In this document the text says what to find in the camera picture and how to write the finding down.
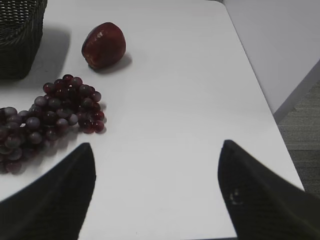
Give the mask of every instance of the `basket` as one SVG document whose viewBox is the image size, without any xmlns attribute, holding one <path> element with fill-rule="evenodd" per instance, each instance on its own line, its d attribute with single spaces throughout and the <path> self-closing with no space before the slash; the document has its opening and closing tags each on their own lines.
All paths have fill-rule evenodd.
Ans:
<svg viewBox="0 0 320 240">
<path fill-rule="evenodd" d="M 48 0 L 0 0 L 0 79 L 23 79 L 38 51 Z"/>
</svg>

